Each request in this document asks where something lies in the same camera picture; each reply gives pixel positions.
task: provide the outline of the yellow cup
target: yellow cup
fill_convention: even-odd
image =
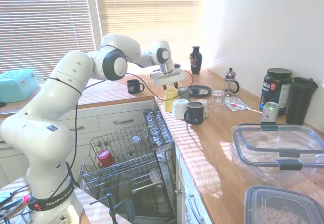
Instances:
[[[166,94],[164,95],[164,110],[168,112],[172,112],[173,108],[173,101],[175,101],[179,97],[179,92],[177,89],[169,87],[166,91]]]

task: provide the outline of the turquoise container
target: turquoise container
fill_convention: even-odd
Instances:
[[[6,71],[0,75],[0,102],[17,102],[27,98],[38,83],[31,69]]]

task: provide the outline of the white wall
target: white wall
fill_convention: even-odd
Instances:
[[[212,70],[229,67],[260,96],[268,68],[291,69],[319,85],[305,122],[324,131],[324,0],[209,0],[206,37]]]

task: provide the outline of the white mug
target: white mug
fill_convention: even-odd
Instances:
[[[172,114],[176,119],[184,119],[184,112],[187,110],[187,99],[176,99],[173,102]]]
[[[205,99],[199,99],[197,102],[201,102],[204,105],[204,118],[209,116],[208,112],[208,101]]]

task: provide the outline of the black vase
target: black vase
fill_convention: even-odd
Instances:
[[[190,67],[192,74],[199,74],[201,69],[201,62],[203,61],[203,56],[199,52],[199,46],[192,47],[193,51],[190,54]]]

